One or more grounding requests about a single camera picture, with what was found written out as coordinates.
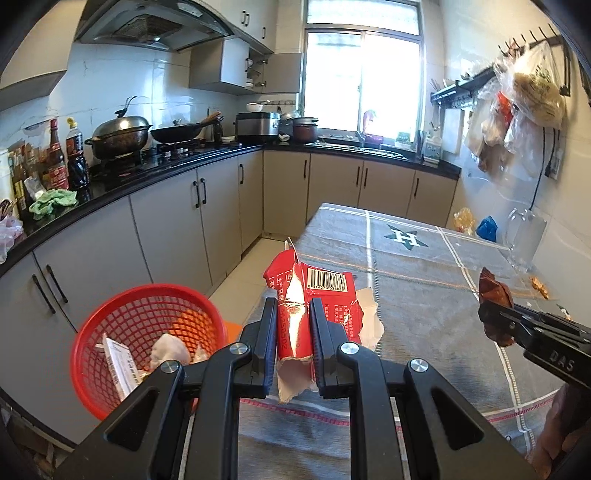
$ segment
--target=window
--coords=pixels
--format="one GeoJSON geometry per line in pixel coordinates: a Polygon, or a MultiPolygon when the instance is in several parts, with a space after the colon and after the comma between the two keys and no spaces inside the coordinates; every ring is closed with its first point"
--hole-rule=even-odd
{"type": "Polygon", "coordinates": [[[304,114],[323,135],[366,133],[414,141],[421,107],[422,37],[416,4],[309,0],[304,114]]]}

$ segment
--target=green cloth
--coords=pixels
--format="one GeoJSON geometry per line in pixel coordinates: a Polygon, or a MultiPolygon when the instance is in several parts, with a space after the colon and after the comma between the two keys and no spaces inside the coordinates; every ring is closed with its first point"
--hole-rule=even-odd
{"type": "Polygon", "coordinates": [[[39,220],[45,215],[52,214],[54,205],[69,207],[75,204],[76,192],[64,189],[48,190],[29,207],[29,212],[34,214],[34,220],[39,220]]]}

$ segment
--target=bottle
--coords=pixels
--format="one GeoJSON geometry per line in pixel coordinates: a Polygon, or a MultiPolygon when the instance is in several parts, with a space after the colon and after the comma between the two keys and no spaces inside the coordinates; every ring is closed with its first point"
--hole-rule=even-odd
{"type": "Polygon", "coordinates": [[[68,183],[72,190],[86,187],[88,179],[88,165],[84,157],[84,145],[82,132],[78,130],[78,124],[70,116],[67,119],[70,131],[66,138],[66,154],[68,155],[68,183]]]}
{"type": "Polygon", "coordinates": [[[57,118],[51,119],[51,137],[47,149],[46,168],[49,184],[52,189],[68,189],[68,171],[66,158],[61,150],[60,140],[57,138],[57,118]]]}

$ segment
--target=barcode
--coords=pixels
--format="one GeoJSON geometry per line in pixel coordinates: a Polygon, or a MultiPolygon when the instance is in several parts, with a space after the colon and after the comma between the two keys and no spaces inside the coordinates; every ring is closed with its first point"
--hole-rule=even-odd
{"type": "Polygon", "coordinates": [[[316,290],[347,291],[347,280],[342,273],[308,269],[308,288],[316,290]]]}

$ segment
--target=gray tablecloth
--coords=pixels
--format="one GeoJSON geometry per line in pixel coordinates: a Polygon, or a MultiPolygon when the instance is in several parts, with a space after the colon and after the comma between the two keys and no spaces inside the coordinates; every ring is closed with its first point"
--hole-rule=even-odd
{"type": "MultiPolygon", "coordinates": [[[[385,359],[429,361],[489,421],[526,454],[535,444],[561,381],[499,348],[478,319],[482,267],[507,283],[515,301],[560,314],[507,262],[506,249],[479,238],[365,210],[323,205],[296,243],[300,259],[350,271],[357,289],[371,286],[385,333],[385,359]]],[[[273,296],[274,290],[263,295],[273,296]]],[[[260,319],[262,303],[250,321],[260,319]]],[[[277,382],[264,401],[243,400],[239,437],[241,479],[349,478],[349,409],[306,391],[279,404],[277,382]]]]}

